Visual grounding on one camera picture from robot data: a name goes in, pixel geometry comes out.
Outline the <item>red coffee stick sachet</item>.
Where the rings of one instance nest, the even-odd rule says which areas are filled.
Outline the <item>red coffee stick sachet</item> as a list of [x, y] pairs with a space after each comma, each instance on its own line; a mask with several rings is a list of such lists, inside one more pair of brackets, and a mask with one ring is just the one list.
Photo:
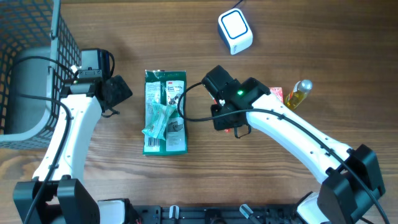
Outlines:
[[231, 132], [231, 129], [230, 129], [230, 128], [229, 128], [229, 129], [225, 129], [224, 131], [225, 131], [226, 133], [230, 133], [230, 132]]

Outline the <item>pink Kleenex tissue pack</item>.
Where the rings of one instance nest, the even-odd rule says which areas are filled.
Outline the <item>pink Kleenex tissue pack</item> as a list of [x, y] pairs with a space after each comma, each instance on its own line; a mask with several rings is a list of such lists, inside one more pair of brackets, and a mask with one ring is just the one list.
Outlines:
[[270, 87], [270, 91], [271, 91], [271, 93], [275, 94], [275, 96], [276, 96], [282, 103], [284, 102], [282, 87]]

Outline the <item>pale green wipes sachet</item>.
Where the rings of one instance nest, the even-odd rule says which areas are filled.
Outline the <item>pale green wipes sachet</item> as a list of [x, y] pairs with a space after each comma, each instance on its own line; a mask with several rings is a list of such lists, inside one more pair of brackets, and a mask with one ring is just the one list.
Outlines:
[[165, 130], [171, 115], [177, 109], [176, 105], [163, 105], [152, 102], [152, 116], [142, 133], [150, 138], [165, 140]]

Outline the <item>green 3M sponge packet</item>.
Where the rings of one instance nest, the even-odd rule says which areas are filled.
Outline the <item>green 3M sponge packet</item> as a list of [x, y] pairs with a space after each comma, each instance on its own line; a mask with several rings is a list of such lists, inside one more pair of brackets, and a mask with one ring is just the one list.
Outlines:
[[165, 130], [165, 140], [144, 135], [143, 154], [150, 156], [174, 156], [187, 153], [185, 99], [181, 97], [187, 87], [185, 71], [147, 70], [145, 75], [145, 126], [149, 124], [152, 102], [176, 105]]

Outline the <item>yellow oil bottle silver cap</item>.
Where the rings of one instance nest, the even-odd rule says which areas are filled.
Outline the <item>yellow oil bottle silver cap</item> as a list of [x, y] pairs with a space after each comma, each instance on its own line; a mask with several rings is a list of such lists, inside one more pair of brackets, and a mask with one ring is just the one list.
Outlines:
[[295, 110], [311, 92], [313, 83], [311, 80], [298, 81], [293, 90], [285, 97], [284, 104], [290, 110]]

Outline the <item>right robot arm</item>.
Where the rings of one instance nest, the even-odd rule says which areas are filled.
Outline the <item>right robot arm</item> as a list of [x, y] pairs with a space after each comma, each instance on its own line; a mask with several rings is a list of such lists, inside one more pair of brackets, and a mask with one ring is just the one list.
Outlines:
[[295, 215], [305, 223], [356, 223], [385, 194], [376, 153], [364, 144], [353, 149], [289, 110], [255, 78], [243, 83], [221, 66], [201, 81], [216, 100], [211, 106], [216, 130], [247, 125], [288, 150], [321, 187], [298, 203]]

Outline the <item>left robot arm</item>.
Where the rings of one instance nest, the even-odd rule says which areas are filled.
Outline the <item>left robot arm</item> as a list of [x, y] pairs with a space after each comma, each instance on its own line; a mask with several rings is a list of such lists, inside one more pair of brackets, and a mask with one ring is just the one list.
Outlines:
[[17, 183], [13, 199], [24, 223], [129, 223], [138, 219], [127, 199], [96, 201], [83, 185], [90, 140], [107, 110], [132, 96], [115, 60], [103, 49], [81, 53], [59, 100], [60, 114], [49, 148], [29, 182]]

